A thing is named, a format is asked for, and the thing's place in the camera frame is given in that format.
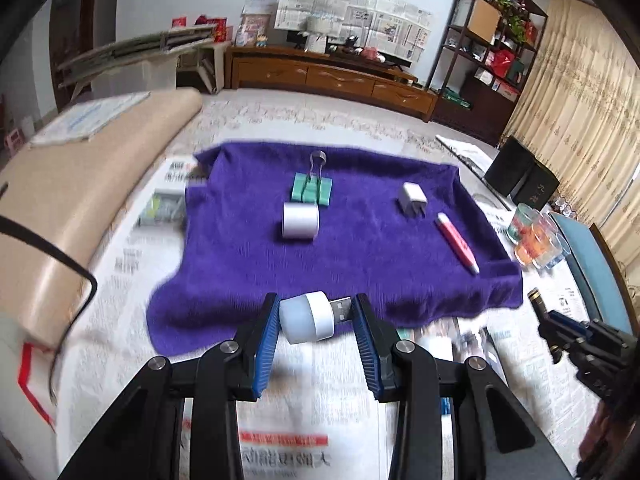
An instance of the dark wooden bookshelf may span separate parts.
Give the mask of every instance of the dark wooden bookshelf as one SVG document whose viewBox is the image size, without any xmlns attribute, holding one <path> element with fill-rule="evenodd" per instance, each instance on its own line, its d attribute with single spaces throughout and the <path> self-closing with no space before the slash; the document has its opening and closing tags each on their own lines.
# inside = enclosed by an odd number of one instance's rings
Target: dark wooden bookshelf
<svg viewBox="0 0 640 480">
<path fill-rule="evenodd" d="M 501 13 L 494 33 L 494 43 L 491 44 L 489 41 L 476 36 L 468 30 L 469 20 L 476 0 L 471 0 L 470 10 L 464 24 L 462 26 L 453 24 L 454 14 L 459 3 L 459 0 L 454 0 L 449 13 L 449 19 L 447 20 L 447 27 L 444 30 L 442 41 L 440 42 L 440 49 L 438 50 L 438 55 L 436 56 L 427 81 L 427 88 L 431 87 L 434 74 L 436 70 L 438 70 L 438 67 L 440 66 L 441 69 L 446 68 L 446 76 L 444 77 L 441 88 L 434 89 L 438 94 L 438 101 L 434 109 L 433 120 L 484 140 L 493 146 L 497 146 L 500 136 L 511 117 L 511 113 L 520 99 L 520 94 L 526 85 L 533 64 L 536 61 L 538 47 L 545 32 L 547 16 L 545 11 L 533 0 L 516 0 L 520 8 L 513 10 L 512 13 L 521 17 L 524 21 L 528 21 L 531 15 L 539 16 L 537 21 L 542 22 L 542 26 L 540 26 L 540 23 L 536 25 L 538 28 L 538 36 L 535 45 L 529 44 L 526 41 L 518 42 L 507 25 L 506 19 L 503 19 L 503 17 L 506 18 L 506 16 L 497 0 L 485 1 Z M 447 41 L 447 38 L 450 38 L 452 33 L 457 35 L 455 44 L 451 44 L 453 43 L 451 40 Z M 509 41 L 511 45 L 504 43 L 505 40 Z M 478 59 L 471 53 L 474 44 L 484 49 L 481 59 Z M 466 46 L 469 47 L 469 52 L 463 50 Z M 494 70 L 492 70 L 491 66 L 485 63 L 489 52 L 495 53 L 502 49 L 513 53 L 514 59 L 519 60 L 526 67 L 522 80 L 518 84 L 511 82 L 505 77 L 498 76 Z M 452 53 L 448 66 L 444 64 L 446 60 L 442 58 L 444 52 Z M 452 72 L 454 71 L 456 62 L 461 58 L 470 62 L 473 67 L 473 70 L 467 72 L 466 79 L 460 88 L 460 96 L 471 104 L 471 109 L 464 108 L 442 97 L 444 89 L 447 87 Z M 489 85 L 475 78 L 474 75 L 478 68 L 482 68 L 491 75 L 492 79 Z M 511 101 L 492 89 L 496 81 L 507 84 L 515 91 L 515 101 Z"/>
</svg>

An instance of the screw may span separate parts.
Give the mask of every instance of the screw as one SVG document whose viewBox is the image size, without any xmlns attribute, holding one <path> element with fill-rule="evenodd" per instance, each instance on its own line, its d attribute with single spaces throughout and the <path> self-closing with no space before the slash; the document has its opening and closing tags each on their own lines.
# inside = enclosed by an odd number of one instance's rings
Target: screw
<svg viewBox="0 0 640 480">
<path fill-rule="evenodd" d="M 410 354 L 415 350 L 415 344 L 407 339 L 401 339 L 396 343 L 396 349 L 403 354 Z"/>
<path fill-rule="evenodd" d="M 475 355 L 470 357 L 467 362 L 474 370 L 484 370 L 486 368 L 486 361 Z"/>
<path fill-rule="evenodd" d="M 146 362 L 146 365 L 152 370 L 162 370 L 164 365 L 166 364 L 166 359 L 161 355 L 157 355 L 156 357 L 152 357 Z"/>
<path fill-rule="evenodd" d="M 220 343 L 220 351 L 225 354 L 233 354 L 238 351 L 240 345 L 236 343 L 233 339 L 229 339 L 228 341 L 223 341 Z"/>
</svg>

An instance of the red printed banner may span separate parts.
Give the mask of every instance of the red printed banner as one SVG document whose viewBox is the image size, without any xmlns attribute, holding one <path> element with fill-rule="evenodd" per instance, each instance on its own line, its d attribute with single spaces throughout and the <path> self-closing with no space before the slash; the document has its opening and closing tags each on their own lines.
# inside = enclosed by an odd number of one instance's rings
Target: red printed banner
<svg viewBox="0 0 640 480">
<path fill-rule="evenodd" d="M 287 447 L 319 447 L 327 446 L 329 438 L 326 435 L 297 435 L 292 433 L 255 433 L 240 431 L 241 442 L 254 444 L 276 444 Z"/>
</svg>

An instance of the green binder clip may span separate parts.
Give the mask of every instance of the green binder clip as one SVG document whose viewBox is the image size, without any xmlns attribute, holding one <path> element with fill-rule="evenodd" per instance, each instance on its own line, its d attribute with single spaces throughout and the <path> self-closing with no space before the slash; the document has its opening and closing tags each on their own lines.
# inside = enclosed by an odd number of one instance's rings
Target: green binder clip
<svg viewBox="0 0 640 480">
<path fill-rule="evenodd" d="M 318 176 L 314 173 L 314 158 L 320 159 L 318 163 Z M 318 205 L 329 205 L 331 186 L 330 178 L 322 177 L 322 167 L 326 164 L 326 154 L 320 150 L 311 153 L 311 168 L 309 173 L 296 173 L 291 191 L 292 202 L 304 202 Z"/>
</svg>

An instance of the wooden door frame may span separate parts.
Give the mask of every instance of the wooden door frame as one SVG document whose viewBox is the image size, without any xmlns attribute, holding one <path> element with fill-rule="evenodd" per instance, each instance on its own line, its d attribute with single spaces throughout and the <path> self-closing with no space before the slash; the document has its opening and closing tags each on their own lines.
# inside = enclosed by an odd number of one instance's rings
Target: wooden door frame
<svg viewBox="0 0 640 480">
<path fill-rule="evenodd" d="M 95 0 L 81 0 L 80 3 L 80 54 L 87 52 L 94 48 L 94 8 Z M 57 68 L 51 60 L 51 17 L 49 15 L 49 63 L 51 70 L 51 82 L 53 84 L 54 94 L 56 95 L 56 108 L 58 112 L 62 111 L 62 108 L 66 104 L 60 104 L 60 92 L 56 83 Z"/>
</svg>

